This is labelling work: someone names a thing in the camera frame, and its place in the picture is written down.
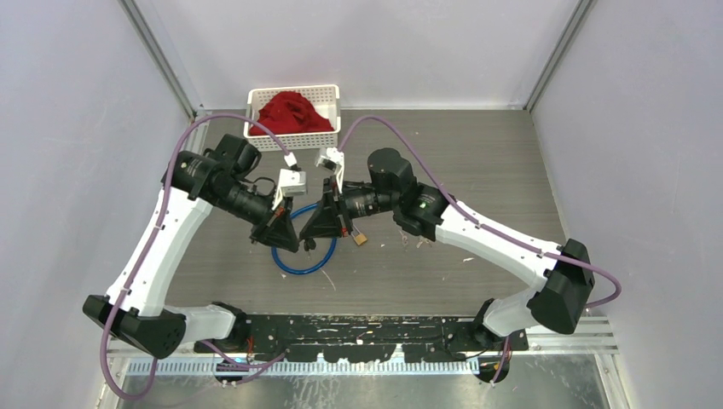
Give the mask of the orange black padlock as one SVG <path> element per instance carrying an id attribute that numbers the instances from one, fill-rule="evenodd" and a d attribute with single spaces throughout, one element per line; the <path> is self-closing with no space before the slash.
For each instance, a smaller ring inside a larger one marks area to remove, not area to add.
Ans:
<path id="1" fill-rule="evenodd" d="M 317 247 L 317 243 L 314 239 L 305 239 L 303 244 L 304 250 L 307 252 L 314 251 Z"/>

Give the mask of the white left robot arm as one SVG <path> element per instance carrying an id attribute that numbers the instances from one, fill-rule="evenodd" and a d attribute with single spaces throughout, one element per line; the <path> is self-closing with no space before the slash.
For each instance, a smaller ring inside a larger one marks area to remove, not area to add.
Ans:
<path id="1" fill-rule="evenodd" d="M 307 192 L 296 158 L 285 156 L 271 193 L 260 193 L 247 176 L 262 154 L 243 137 L 224 135 L 214 149 L 181 151 L 172 178 L 162 178 L 154 215 L 121 275 L 103 295 L 90 295 L 83 313 L 109 334 L 162 360 L 180 345 L 204 341 L 223 352 L 247 348 L 251 327 L 246 313 L 224 302 L 179 308 L 166 302 L 171 281 L 191 239 L 214 209 L 252 226 L 253 243 L 296 252 L 292 198 Z"/>

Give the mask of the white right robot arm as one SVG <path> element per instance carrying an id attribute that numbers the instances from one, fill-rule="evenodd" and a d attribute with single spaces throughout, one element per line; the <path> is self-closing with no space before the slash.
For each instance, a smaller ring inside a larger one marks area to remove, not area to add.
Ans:
<path id="1" fill-rule="evenodd" d="M 476 213 L 419 182 L 412 165 L 393 148 L 368 156 L 368 182 L 344 181 L 344 155 L 336 148 L 322 148 L 315 164 L 333 176 L 323 182 L 318 207 L 299 234 L 305 243 L 342 238 L 353 232 L 355 219 L 390 212 L 403 232 L 469 251 L 528 286 L 480 308 L 471 337 L 482 349 L 496 349 L 506 336 L 536 325 L 564 335 L 575 332 L 595 284 L 582 243 L 535 239 Z"/>

